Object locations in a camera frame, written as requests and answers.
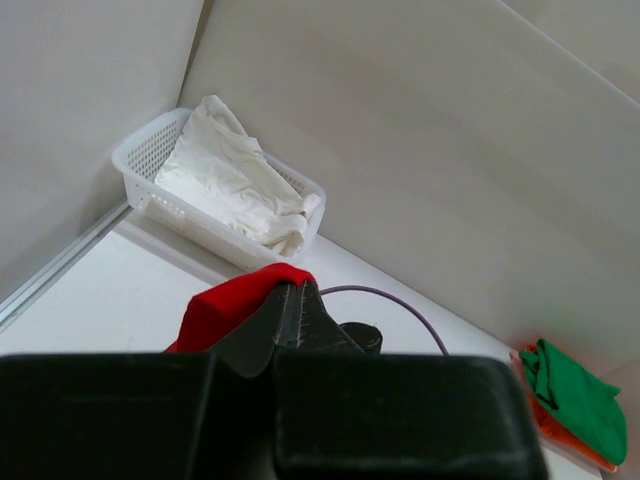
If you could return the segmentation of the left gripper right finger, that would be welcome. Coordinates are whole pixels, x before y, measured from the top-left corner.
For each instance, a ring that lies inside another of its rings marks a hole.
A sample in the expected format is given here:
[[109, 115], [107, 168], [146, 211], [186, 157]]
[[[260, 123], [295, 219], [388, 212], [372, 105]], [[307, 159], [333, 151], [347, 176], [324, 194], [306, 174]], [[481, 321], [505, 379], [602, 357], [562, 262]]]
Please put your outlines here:
[[358, 322], [338, 324], [327, 312], [318, 287], [311, 281], [296, 289], [294, 348], [309, 352], [380, 354], [383, 336]]

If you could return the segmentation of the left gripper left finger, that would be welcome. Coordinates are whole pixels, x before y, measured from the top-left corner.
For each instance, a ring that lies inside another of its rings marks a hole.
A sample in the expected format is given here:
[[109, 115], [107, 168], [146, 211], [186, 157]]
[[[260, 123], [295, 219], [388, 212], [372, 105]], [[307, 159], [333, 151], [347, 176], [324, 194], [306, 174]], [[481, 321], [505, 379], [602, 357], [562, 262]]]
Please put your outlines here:
[[214, 355], [242, 378], [255, 378], [269, 366], [278, 347], [295, 342], [295, 286], [277, 285], [262, 305], [214, 345]]

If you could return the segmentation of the red t-shirt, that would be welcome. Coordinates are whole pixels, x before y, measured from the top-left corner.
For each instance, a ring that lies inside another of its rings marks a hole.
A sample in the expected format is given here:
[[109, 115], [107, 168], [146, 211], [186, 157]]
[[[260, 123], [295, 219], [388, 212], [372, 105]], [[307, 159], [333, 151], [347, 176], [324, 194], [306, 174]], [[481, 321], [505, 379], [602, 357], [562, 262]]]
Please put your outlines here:
[[314, 276], [286, 263], [275, 263], [234, 277], [189, 301], [177, 338], [166, 352], [204, 351], [253, 315], [279, 284], [315, 283]]

